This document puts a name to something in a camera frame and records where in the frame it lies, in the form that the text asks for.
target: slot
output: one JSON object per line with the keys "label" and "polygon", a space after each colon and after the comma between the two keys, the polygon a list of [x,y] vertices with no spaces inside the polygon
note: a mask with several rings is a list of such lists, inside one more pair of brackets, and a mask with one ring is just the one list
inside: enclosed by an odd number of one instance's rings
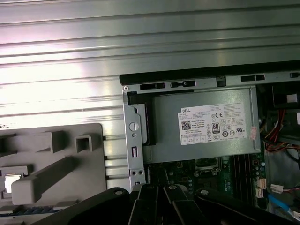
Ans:
{"label": "slot", "polygon": [[134,147],[131,147],[131,152],[132,152],[132,157],[138,157],[138,154],[137,154],[137,147],[134,146]]}
{"label": "slot", "polygon": [[77,147],[78,147],[78,151],[89,150],[90,149],[89,139],[88,138],[78,138],[77,139]]}
{"label": "slot", "polygon": [[299,75],[300,73],[290,73],[290,78],[297,78]]}
{"label": "slot", "polygon": [[140,90],[162,89],[165,88],[165,83],[148,83],[141,84]]}
{"label": "slot", "polygon": [[256,75],[256,80],[257,81],[264,81],[266,78],[264,76],[264,74],[261,74],[261,75]]}
{"label": "slot", "polygon": [[182,82],[183,87],[195,87],[196,81],[184,81]]}
{"label": "slot", "polygon": [[259,187],[256,187],[256,188],[255,188],[255,196],[256,196],[257,198],[263,198],[263,190],[260,189]]}
{"label": "slot", "polygon": [[182,86],[184,88],[195,87],[196,86],[196,81],[183,81],[182,83],[178,83],[178,82],[170,83],[171,88],[177,88],[179,86]]}
{"label": "slot", "polygon": [[255,81],[255,76],[254,75],[252,75],[252,76],[242,76],[240,78],[240,81],[242,81],[242,82]]}
{"label": "slot", "polygon": [[265,178],[259,179],[259,180],[257,181],[257,186],[258,186],[259,188],[261,188],[261,189],[267,189],[267,181],[266,181],[266,179],[265,179]]}

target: rectangular hole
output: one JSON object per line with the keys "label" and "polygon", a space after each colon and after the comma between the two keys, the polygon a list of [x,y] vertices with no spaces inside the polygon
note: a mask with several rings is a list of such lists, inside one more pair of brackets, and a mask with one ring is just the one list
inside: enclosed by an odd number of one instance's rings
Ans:
{"label": "rectangular hole", "polygon": [[256,75],[256,80],[257,80],[257,81],[264,81],[264,80],[265,80],[264,74]]}
{"label": "rectangular hole", "polygon": [[297,78],[300,73],[290,73],[290,78]]}
{"label": "rectangular hole", "polygon": [[140,90],[162,89],[165,88],[165,83],[148,83],[141,84]]}
{"label": "rectangular hole", "polygon": [[184,81],[182,82],[183,87],[195,87],[196,81]]}
{"label": "rectangular hole", "polygon": [[137,155],[137,147],[136,146],[131,147],[131,152],[132,152],[132,157],[133,158],[138,157],[138,155]]}
{"label": "rectangular hole", "polygon": [[77,139],[77,147],[78,147],[78,151],[89,150],[90,149],[89,139],[88,138]]}
{"label": "rectangular hole", "polygon": [[240,78],[240,81],[242,81],[242,82],[255,81],[255,76],[254,75],[252,75],[252,76],[242,76]]}

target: green circuit board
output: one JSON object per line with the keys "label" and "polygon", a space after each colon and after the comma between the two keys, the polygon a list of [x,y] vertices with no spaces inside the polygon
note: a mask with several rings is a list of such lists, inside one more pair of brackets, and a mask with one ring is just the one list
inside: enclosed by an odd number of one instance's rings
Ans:
{"label": "green circuit board", "polygon": [[[239,160],[242,168],[238,168],[234,160]],[[190,194],[200,188],[212,188],[242,201],[247,199],[247,203],[264,208],[262,205],[264,205],[265,199],[258,199],[255,196],[257,180],[266,177],[263,153],[239,158],[231,156],[167,162],[152,166],[164,168],[170,184],[184,185]],[[245,192],[249,186],[243,187],[243,183],[248,185],[251,183],[252,191]]]}
{"label": "green circuit board", "polygon": [[171,184],[181,184],[187,187],[190,194],[199,188],[212,188],[222,193],[233,196],[231,186],[231,167],[228,161],[221,162],[219,172],[198,172],[197,166],[205,168],[212,166],[215,158],[197,160],[186,160],[160,164],[166,169]]}

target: barcode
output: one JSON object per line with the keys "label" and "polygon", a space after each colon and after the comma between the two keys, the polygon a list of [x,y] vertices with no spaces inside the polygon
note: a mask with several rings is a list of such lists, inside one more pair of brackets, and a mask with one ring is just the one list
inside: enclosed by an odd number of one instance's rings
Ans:
{"label": "barcode", "polygon": [[190,130],[191,128],[191,121],[183,121],[181,122],[182,130]]}

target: vent slot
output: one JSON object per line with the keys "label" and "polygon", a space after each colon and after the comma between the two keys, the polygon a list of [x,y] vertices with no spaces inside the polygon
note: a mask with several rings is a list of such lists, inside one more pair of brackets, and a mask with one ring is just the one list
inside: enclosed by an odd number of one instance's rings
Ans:
{"label": "vent slot", "polygon": [[173,82],[173,83],[170,84],[171,88],[177,88],[179,86],[182,86],[184,88],[195,87],[196,86],[196,81],[184,81],[182,83]]}
{"label": "vent slot", "polygon": [[290,78],[297,78],[299,75],[300,73],[290,73]]}
{"label": "vent slot", "polygon": [[240,78],[240,81],[247,82],[247,81],[255,81],[255,76],[242,76]]}
{"label": "vent slot", "polygon": [[162,89],[165,88],[165,83],[148,83],[141,84],[140,90]]}

